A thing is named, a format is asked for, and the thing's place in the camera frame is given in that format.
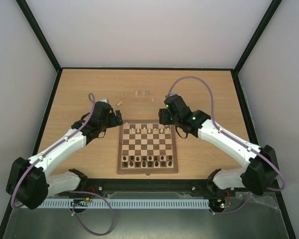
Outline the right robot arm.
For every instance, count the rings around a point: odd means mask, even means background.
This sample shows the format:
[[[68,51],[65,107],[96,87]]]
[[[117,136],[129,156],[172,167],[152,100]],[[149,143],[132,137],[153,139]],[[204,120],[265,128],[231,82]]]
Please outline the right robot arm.
[[[207,113],[191,109],[178,94],[166,97],[165,108],[158,112],[162,125],[172,124],[196,138],[205,140],[233,157],[241,168],[233,170],[215,170],[207,189],[213,195],[227,188],[246,188],[258,196],[267,190],[273,190],[271,184],[278,175],[275,150],[266,145],[244,141],[235,134],[217,124]]]

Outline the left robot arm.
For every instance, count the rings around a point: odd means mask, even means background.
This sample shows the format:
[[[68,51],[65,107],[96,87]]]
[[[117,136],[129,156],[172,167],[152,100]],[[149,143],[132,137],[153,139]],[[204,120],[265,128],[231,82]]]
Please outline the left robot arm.
[[[17,158],[11,167],[6,191],[13,209],[35,209],[53,195],[83,188],[86,175],[71,169],[52,175],[53,170],[75,151],[85,147],[107,129],[123,124],[120,111],[114,111],[106,99],[92,103],[89,113],[74,122],[55,143],[28,159]]]

